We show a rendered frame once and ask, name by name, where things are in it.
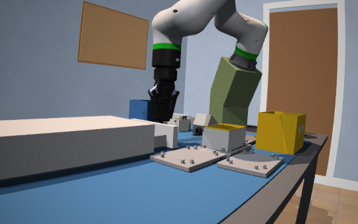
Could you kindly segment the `yellow bin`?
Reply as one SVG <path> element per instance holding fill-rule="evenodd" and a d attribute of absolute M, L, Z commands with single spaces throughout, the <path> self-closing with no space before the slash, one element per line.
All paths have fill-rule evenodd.
<path fill-rule="evenodd" d="M 303 147 L 306 114 L 259 112 L 255 148 L 294 155 Z"/>

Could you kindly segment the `blue open-top bin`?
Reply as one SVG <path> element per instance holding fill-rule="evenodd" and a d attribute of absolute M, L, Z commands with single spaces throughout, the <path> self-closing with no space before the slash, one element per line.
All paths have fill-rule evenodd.
<path fill-rule="evenodd" d="M 154 119 L 153 116 L 151 100 L 130 100 L 129 119 L 140 119 L 158 123 L 158 120 Z"/>

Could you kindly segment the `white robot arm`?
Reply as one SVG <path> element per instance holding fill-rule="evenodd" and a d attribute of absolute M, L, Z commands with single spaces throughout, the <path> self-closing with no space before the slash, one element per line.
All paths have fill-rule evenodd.
<path fill-rule="evenodd" d="M 269 28 L 262 21 L 238 13 L 235 0 L 180 0 L 159 12 L 152 21 L 152 67 L 180 68 L 182 37 L 202 32 L 212 18 L 217 30 L 237 39 L 229 62 L 255 71 Z"/>

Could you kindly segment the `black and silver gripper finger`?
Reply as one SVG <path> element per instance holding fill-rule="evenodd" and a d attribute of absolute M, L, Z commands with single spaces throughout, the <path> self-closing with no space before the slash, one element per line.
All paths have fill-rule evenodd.
<path fill-rule="evenodd" d="M 168 124 L 168 121 L 170 121 L 170 119 L 173 116 L 176 100 L 177 100 L 179 93 L 180 92 L 176 91 L 175 89 L 173 91 L 173 87 L 169 87 L 168 97 L 166 100 L 166 120 L 165 120 L 166 124 Z"/>
<path fill-rule="evenodd" d="M 151 104 L 152 104 L 152 112 L 154 118 L 158 120 L 159 123 L 163 123 L 163 124 L 166 124 L 165 120 L 166 120 L 167 91 L 168 91 L 168 87 L 164 86 L 163 97 L 159 97 L 156 85 L 152 89 L 148 90 Z"/>

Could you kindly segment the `blue bench mat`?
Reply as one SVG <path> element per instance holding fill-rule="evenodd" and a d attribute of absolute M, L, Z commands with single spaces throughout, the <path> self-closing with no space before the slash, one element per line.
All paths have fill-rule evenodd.
<path fill-rule="evenodd" d="M 202 144 L 202 135 L 178 132 L 177 148 Z M 150 160 L 150 155 L 51 174 L 0 182 L 0 224 L 220 224 L 283 170 L 284 157 L 266 178 L 218 168 L 185 172 Z"/>

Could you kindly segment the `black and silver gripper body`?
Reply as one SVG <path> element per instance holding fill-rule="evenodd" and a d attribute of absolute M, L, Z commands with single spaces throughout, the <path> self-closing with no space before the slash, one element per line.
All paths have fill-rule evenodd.
<path fill-rule="evenodd" d="M 154 86 L 157 87 L 159 97 L 163 97 L 164 86 L 173 87 L 175 89 L 174 82 L 177 80 L 177 70 L 170 68 L 155 68 L 154 69 Z"/>

